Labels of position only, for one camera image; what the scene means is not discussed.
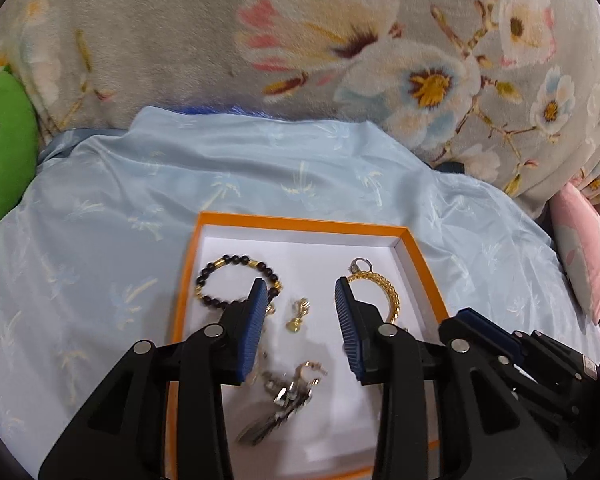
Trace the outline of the silver metal wristwatch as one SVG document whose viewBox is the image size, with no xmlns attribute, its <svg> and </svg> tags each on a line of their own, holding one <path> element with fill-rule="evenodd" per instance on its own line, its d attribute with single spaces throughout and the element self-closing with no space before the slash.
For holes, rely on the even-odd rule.
<svg viewBox="0 0 600 480">
<path fill-rule="evenodd" d="M 263 387 L 272 398 L 273 411 L 256 419 L 242 430 L 237 442 L 245 446 L 259 445 L 311 401 L 313 388 L 327 375 L 328 371 L 323 365 L 315 361 L 300 363 L 290 377 L 263 372 Z"/>
</svg>

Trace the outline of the orange shallow jewelry box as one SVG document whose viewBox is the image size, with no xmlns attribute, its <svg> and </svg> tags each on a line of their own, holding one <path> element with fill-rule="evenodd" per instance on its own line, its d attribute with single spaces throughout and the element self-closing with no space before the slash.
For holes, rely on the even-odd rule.
<svg viewBox="0 0 600 480">
<path fill-rule="evenodd" d="M 204 212 L 186 250 L 175 340 L 216 322 L 262 278 L 276 289 L 251 374 L 222 390 L 238 479 L 370 478 L 381 390 L 350 372 L 338 278 L 384 320 L 434 342 L 449 313 L 404 226 Z"/>
</svg>

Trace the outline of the pink floral pillow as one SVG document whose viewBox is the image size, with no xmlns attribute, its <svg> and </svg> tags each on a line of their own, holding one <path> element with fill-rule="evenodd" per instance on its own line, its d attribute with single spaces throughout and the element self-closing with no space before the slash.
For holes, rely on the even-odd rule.
<svg viewBox="0 0 600 480">
<path fill-rule="evenodd" d="M 577 302 L 600 322 L 600 215 L 570 182 L 550 199 L 554 237 Z"/>
</svg>

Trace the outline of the gold pearl brooch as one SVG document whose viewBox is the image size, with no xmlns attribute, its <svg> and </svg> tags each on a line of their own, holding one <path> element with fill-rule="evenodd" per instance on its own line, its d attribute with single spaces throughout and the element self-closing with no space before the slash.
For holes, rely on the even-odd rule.
<svg viewBox="0 0 600 480">
<path fill-rule="evenodd" d="M 309 299 L 303 297 L 294 303 L 294 316 L 286 323 L 286 329 L 291 333 L 299 333 L 302 327 L 303 320 L 310 313 Z"/>
</svg>

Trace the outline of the light blue palm-print cloth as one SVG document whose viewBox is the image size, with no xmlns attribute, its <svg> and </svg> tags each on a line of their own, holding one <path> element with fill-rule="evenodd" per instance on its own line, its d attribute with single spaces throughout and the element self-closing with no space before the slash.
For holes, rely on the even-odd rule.
<svg viewBox="0 0 600 480">
<path fill-rule="evenodd" d="M 203 211 L 406 226 L 451 311 L 600 359 L 552 241 L 494 186 L 369 123 L 147 107 L 53 140 L 0 222 L 0 437 L 29 474 L 124 350 L 166 340 Z"/>
</svg>

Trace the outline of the grey floral blanket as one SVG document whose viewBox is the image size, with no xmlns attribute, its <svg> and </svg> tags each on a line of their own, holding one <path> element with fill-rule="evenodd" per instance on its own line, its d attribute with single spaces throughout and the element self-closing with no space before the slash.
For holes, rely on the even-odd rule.
<svg viewBox="0 0 600 480">
<path fill-rule="evenodd" d="M 1 70 L 44 140 L 146 105 L 369 120 L 529 214 L 600 204 L 596 0 L 6 0 Z"/>
</svg>

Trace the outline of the green plush pillow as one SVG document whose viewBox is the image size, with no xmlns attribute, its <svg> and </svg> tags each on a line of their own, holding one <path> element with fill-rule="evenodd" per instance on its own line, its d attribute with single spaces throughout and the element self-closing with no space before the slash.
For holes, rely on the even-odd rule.
<svg viewBox="0 0 600 480">
<path fill-rule="evenodd" d="M 21 200 L 35 176 L 38 122 L 18 79 L 0 73 L 0 221 Z"/>
</svg>

